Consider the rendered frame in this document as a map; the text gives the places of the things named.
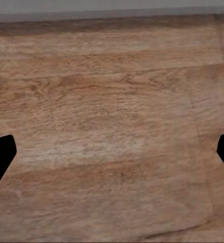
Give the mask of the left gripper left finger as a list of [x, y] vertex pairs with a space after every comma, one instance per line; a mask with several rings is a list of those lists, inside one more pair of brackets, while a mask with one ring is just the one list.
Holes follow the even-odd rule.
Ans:
[[0, 180], [17, 154], [16, 143], [12, 135], [0, 138]]

